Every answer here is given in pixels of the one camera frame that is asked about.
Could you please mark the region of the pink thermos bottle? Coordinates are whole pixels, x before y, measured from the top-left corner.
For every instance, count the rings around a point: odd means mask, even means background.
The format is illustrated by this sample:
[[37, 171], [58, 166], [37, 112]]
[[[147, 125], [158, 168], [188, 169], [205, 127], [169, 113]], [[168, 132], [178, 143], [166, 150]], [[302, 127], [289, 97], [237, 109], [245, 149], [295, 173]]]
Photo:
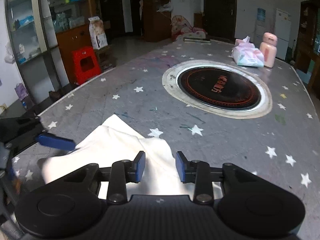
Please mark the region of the pink thermos bottle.
[[278, 38], [272, 33], [264, 33], [263, 41], [260, 44], [259, 50], [264, 56], [264, 66], [272, 68], [277, 54]]

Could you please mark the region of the white paper bag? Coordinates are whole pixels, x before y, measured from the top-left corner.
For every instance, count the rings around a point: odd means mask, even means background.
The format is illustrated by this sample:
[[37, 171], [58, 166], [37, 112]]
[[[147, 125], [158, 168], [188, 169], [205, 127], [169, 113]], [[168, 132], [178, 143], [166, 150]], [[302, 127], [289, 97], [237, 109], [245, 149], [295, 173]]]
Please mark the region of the white paper bag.
[[90, 17], [88, 20], [93, 49], [99, 50], [108, 46], [103, 21], [98, 16]]

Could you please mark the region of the cream sweatshirt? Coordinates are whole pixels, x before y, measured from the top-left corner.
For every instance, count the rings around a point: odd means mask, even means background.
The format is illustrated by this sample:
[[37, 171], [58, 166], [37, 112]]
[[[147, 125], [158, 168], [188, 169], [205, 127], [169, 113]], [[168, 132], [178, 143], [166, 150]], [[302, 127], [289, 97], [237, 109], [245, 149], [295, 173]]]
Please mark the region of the cream sweatshirt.
[[143, 137], [116, 115], [98, 126], [71, 153], [46, 159], [42, 176], [45, 183], [50, 183], [87, 164], [110, 167], [116, 161], [133, 160], [140, 151], [146, 153], [145, 169], [140, 183], [126, 185], [128, 196], [193, 196], [194, 185], [180, 182], [168, 143], [164, 139]]

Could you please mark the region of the round black induction cooktop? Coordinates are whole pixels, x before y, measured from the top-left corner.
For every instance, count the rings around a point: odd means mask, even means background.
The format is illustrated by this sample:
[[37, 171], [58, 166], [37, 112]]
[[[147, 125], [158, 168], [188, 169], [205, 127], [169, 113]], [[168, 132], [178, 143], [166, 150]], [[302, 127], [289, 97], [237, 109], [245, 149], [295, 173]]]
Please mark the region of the round black induction cooktop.
[[271, 112], [271, 92], [258, 76], [222, 62], [191, 60], [162, 76], [164, 89], [191, 107], [231, 119], [260, 118]]

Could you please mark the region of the white refrigerator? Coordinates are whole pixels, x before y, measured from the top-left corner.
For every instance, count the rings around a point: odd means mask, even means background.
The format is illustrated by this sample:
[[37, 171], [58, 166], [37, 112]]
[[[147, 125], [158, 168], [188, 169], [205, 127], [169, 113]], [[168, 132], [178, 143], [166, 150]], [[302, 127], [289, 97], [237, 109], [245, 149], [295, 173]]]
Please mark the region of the white refrigerator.
[[274, 34], [277, 37], [276, 57], [285, 60], [291, 32], [291, 16], [280, 9], [275, 10]]

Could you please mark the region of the dark wooden door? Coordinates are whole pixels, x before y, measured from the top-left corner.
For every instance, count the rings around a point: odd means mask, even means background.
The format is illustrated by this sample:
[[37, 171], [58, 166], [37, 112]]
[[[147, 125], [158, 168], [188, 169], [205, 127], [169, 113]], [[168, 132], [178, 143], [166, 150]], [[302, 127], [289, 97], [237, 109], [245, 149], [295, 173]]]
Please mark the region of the dark wooden door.
[[237, 0], [203, 0], [203, 28], [211, 37], [233, 40]]

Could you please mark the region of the water dispenser with blue bottle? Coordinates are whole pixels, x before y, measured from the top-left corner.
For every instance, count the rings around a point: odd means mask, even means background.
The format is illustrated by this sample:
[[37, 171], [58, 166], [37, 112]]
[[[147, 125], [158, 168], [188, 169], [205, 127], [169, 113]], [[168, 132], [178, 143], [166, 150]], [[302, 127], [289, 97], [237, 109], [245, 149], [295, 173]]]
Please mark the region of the water dispenser with blue bottle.
[[254, 44], [256, 47], [259, 47], [263, 41], [263, 35], [266, 28], [266, 10], [263, 8], [257, 9], [257, 17], [255, 20], [255, 29], [254, 29]]

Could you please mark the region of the pink cartoon folding item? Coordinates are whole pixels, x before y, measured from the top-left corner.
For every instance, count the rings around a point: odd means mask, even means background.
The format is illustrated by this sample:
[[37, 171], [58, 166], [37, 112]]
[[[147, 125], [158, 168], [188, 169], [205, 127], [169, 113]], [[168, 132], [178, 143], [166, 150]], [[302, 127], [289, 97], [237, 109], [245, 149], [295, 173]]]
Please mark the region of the pink cartoon folding item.
[[202, 28], [193, 27], [185, 17], [176, 15], [171, 19], [171, 38], [180, 40], [185, 37], [206, 39], [206, 32]]

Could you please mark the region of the pink tissue pack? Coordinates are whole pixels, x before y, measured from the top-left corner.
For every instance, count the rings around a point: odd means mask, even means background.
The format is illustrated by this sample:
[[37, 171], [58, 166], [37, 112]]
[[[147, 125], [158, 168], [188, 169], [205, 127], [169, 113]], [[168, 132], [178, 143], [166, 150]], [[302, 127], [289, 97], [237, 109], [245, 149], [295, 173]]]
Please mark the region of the pink tissue pack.
[[250, 37], [236, 39], [232, 49], [232, 58], [238, 66], [263, 67], [264, 55], [250, 42]]

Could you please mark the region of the red plastic stool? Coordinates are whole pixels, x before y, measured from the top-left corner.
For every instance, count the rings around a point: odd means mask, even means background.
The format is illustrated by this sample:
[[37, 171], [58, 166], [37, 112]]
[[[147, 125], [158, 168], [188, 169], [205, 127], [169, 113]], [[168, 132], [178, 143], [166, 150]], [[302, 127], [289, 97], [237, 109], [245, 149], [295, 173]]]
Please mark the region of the red plastic stool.
[[82, 85], [89, 79], [101, 74], [101, 68], [92, 47], [84, 46], [72, 51], [72, 59], [77, 85]]

